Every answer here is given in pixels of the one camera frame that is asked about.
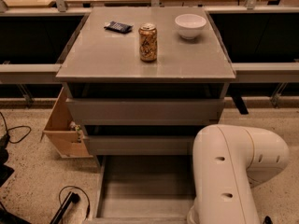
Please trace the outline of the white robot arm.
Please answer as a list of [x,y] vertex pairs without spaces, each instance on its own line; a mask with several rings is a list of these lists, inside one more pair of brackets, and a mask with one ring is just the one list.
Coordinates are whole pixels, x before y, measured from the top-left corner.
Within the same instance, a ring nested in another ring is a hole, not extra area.
[[192,168],[196,196],[188,224],[260,224],[251,189],[281,173],[289,148],[261,128],[210,125],[195,137]]

